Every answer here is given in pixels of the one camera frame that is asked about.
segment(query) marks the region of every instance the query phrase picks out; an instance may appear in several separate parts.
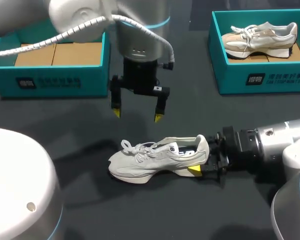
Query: white coiled cable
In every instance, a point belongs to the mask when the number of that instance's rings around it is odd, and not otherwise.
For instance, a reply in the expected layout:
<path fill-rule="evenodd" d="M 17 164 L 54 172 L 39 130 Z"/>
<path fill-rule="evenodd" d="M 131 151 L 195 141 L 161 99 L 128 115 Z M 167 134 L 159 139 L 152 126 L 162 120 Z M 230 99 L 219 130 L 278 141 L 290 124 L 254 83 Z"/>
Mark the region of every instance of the white coiled cable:
<path fill-rule="evenodd" d="M 163 43 L 164 46 L 169 51 L 169 62 L 170 63 L 175 62 L 174 49 L 171 46 L 171 44 L 167 40 L 165 40 L 163 37 L 155 34 L 153 31 L 150 31 L 149 29 L 147 29 L 146 27 L 144 27 L 140 23 L 138 23 L 138 22 L 136 22 L 136 21 L 134 21 L 134 20 L 132 20 L 128 17 L 113 14 L 112 18 L 115 22 L 127 23 L 127 24 L 139 29 L 140 31 L 144 32 L 144 34 L 146 34 L 150 38 L 153 38 L 154 40 Z M 18 48 L 15 48 L 15 49 L 0 51 L 0 57 L 10 56 L 10 55 L 17 55 L 17 54 L 20 54 L 20 53 L 29 52 L 29 51 L 44 48 L 44 47 L 52 45 L 52 44 L 56 44 L 58 42 L 61 42 L 62 40 L 67 39 L 71 35 L 82 31 L 85 28 L 88 28 L 90 26 L 93 26 L 93 25 L 96 25 L 96 24 L 99 24 L 99 23 L 102 23 L 102 22 L 105 22 L 105 21 L 107 21 L 107 19 L 104 16 L 99 16 L 97 18 L 94 18 L 90 21 L 86 21 L 85 23 L 82 23 L 82 24 L 80 24 L 80 25 L 78 25 L 74 28 L 71 28 L 68 31 L 65 31 L 64 33 L 61 33 L 61 34 L 59 34 L 57 36 L 54 36 L 50 39 L 47 39 L 45 41 L 41 41 L 41 42 L 38 42 L 38 43 L 35 43 L 35 44 L 32 44 L 32 45 L 28 45 L 28 46 L 18 47 Z"/>

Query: teal tray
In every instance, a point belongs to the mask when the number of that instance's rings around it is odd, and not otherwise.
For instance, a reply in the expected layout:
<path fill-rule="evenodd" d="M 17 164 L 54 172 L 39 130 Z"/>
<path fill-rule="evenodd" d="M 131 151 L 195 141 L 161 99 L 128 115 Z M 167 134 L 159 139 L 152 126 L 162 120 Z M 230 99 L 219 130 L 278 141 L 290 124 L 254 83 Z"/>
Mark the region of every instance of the teal tray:
<path fill-rule="evenodd" d="M 300 9 L 212 12 L 208 48 L 220 94 L 300 92 L 300 61 L 260 63 L 228 61 L 222 35 L 231 33 L 231 26 L 245 28 L 265 22 L 275 26 L 297 23 L 296 43 L 300 48 Z"/>
<path fill-rule="evenodd" d="M 0 38 L 0 51 L 18 48 L 21 43 L 35 44 L 57 34 L 51 22 L 46 20 Z M 107 33 L 95 42 L 102 42 L 100 65 L 15 66 L 17 55 L 0 57 L 1 97 L 106 97 L 110 61 Z"/>

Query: black table surface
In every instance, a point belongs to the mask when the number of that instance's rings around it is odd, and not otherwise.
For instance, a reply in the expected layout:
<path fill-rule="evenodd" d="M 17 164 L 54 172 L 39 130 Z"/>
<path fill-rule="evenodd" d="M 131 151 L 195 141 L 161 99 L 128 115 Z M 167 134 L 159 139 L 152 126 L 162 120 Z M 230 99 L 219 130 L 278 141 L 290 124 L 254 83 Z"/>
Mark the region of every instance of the black table surface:
<path fill-rule="evenodd" d="M 229 172 L 223 188 L 173 173 L 144 185 L 108 175 L 108 159 L 121 149 L 122 139 L 135 145 L 300 118 L 300 94 L 219 95 L 208 32 L 189 31 L 191 21 L 200 19 L 191 2 L 174 0 L 172 6 L 169 40 L 176 64 L 172 72 L 158 73 L 161 84 L 171 87 L 159 123 L 153 122 L 156 99 L 128 91 L 121 119 L 109 99 L 0 100 L 0 128 L 35 139 L 55 163 L 67 209 L 67 240 L 276 239 L 269 205 L 274 185 L 257 183 L 248 172 Z M 110 73 L 122 70 L 113 47 Z"/>

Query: white sneaker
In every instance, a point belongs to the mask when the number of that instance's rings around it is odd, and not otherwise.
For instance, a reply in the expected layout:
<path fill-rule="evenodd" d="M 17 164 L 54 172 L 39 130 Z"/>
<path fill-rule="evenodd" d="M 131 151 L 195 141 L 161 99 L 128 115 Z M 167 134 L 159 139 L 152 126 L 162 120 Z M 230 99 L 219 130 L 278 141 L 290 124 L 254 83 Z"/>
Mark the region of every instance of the white sneaker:
<path fill-rule="evenodd" d="M 122 181 L 145 184 L 159 171 L 168 170 L 183 177 L 194 177 L 188 167 L 202 165 L 209 157 L 209 144 L 203 135 L 197 137 L 166 137 L 155 143 L 134 147 L 123 140 L 122 151 L 109 161 L 110 173 Z"/>
<path fill-rule="evenodd" d="M 276 58 L 288 58 L 297 40 L 298 26 L 274 26 L 269 22 L 246 28 L 231 27 L 233 33 L 222 36 L 228 57 L 245 59 L 253 53 L 263 53 Z"/>

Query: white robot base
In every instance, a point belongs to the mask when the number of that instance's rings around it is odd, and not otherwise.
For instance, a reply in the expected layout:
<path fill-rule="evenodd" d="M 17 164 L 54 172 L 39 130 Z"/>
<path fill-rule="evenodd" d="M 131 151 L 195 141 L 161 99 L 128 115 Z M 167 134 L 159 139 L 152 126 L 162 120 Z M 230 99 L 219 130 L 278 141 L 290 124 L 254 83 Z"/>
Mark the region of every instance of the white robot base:
<path fill-rule="evenodd" d="M 63 240 L 54 164 L 32 138 L 0 129 L 0 240 Z"/>

